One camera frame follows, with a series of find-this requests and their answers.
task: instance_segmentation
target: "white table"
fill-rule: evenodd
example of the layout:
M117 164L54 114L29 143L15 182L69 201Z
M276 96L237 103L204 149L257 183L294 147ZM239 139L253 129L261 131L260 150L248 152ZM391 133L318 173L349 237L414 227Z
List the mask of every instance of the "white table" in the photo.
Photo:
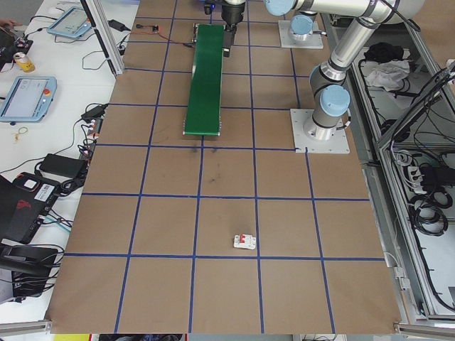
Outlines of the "white table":
M77 5L59 4L58 2L57 0L44 0L37 15L56 16L60 12L55 7L68 9ZM127 27L132 27L138 4L134 4L133 1L122 2L119 0L103 0L102 3L108 19L114 18ZM29 24L26 33L46 27L51 23L50 19L35 18ZM127 34L127 32L114 30L112 32L117 42ZM82 39L92 33L93 30L90 30ZM14 65L12 70L0 73L0 96L5 97L15 78L23 75L54 76L57 79L58 88L48 113L40 122L17 123L15 126L0 124L0 172L13 168L25 160L44 157L47 153L55 153L69 146L73 139L74 122L84 113L89 103L108 103L115 84L115 77L107 63L96 71L82 69L82 57L92 51L101 50L95 36L87 41L72 44L55 43L54 36L47 34L46 30L42 30L31 34L29 39L34 40L34 43L28 56L35 64L36 70L25 74L17 65ZM62 40L65 39L57 37L57 41ZM103 60L102 53L95 53L86 60L85 67L97 67ZM6 64L3 70L8 70L10 66ZM22 126L28 128L28 133L20 135L19 140L15 141L14 134ZM77 145L82 139L82 131L77 125L74 146L61 155L77 158L79 156ZM13 180L20 172L32 173L36 162L31 161L17 170L2 175ZM81 192L78 190L69 197L59 198L54 210L71 220L74 218ZM58 244L65 247L67 240L66 231L59 226L50 225L41 227L31 244ZM1 304L0 324L42 320L51 294L52 290L49 290L39 298L27 298L22 303Z

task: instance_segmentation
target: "robot end effector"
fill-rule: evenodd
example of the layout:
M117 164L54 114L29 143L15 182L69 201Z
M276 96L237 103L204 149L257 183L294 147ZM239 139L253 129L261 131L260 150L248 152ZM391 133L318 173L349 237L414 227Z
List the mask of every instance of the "robot end effector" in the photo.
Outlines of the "robot end effector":
M230 56L230 48L234 45L235 34L237 33L237 24L243 21L243 12L245 11L246 0L205 0L204 12L207 15L212 14L214 5L221 5L221 18L226 22L225 37L223 43L223 55Z

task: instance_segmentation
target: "laptop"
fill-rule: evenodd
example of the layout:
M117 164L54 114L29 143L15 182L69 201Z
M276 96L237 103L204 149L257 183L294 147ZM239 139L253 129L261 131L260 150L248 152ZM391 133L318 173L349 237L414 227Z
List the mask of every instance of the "laptop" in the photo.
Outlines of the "laptop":
M58 196L60 183L21 173L10 183L0 175L0 240L31 242Z

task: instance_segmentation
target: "white cloth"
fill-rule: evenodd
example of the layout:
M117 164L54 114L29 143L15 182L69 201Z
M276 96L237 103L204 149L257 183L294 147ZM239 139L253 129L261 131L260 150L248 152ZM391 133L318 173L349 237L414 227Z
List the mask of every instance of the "white cloth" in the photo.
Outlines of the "white cloth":
M379 64L366 77L369 87L383 87L386 91L399 90L403 86L403 79L410 73L410 64L407 60L393 60Z

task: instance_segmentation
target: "green conveyor belt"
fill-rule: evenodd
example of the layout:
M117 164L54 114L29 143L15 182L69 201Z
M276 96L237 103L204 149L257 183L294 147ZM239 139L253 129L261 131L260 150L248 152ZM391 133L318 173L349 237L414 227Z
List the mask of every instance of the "green conveyor belt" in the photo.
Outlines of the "green conveyor belt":
M184 134L220 135L223 36L222 26L198 27Z

